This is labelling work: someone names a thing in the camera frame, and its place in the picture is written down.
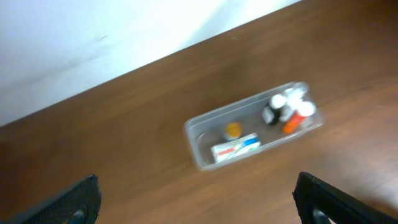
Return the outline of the orange tube white cap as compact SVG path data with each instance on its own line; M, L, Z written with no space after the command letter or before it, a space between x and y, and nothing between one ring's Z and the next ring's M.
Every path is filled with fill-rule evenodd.
M293 133L298 126L317 111L316 105L311 101L301 101L295 108L292 116L282 127L284 134Z

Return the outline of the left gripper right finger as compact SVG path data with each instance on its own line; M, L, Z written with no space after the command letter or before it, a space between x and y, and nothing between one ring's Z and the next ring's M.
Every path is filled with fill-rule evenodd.
M362 203L308 172L300 172L292 192L303 224L397 224L397 219Z

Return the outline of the dark bottle white cap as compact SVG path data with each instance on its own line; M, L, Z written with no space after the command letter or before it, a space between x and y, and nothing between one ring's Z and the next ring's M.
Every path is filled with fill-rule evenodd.
M273 126L279 122L279 118L281 116L281 109L287 102L287 97L282 94L276 94L272 96L265 105L261 115L263 120L269 126Z

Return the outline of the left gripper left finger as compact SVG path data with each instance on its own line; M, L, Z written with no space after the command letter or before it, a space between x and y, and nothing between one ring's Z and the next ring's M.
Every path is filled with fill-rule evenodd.
M6 223L95 223L100 206L98 177L92 174L52 198L6 220Z

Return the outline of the small gold-lid jar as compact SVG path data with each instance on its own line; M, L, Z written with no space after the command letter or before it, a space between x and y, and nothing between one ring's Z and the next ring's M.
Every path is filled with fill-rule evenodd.
M228 123L225 127L224 138L227 141L232 141L240 138L243 133L243 128L239 122Z

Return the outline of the white Panadol box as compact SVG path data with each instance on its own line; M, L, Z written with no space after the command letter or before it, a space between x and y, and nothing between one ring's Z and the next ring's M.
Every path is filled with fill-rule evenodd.
M223 162L246 154L260 147L261 142L256 133L211 147L215 162Z

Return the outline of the white spray bottle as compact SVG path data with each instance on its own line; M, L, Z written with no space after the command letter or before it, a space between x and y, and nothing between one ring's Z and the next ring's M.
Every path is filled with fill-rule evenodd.
M283 95L287 101L281 109L279 121L286 122L293 115L298 105L303 101L303 97L307 93L307 90L298 88L288 88L284 90Z

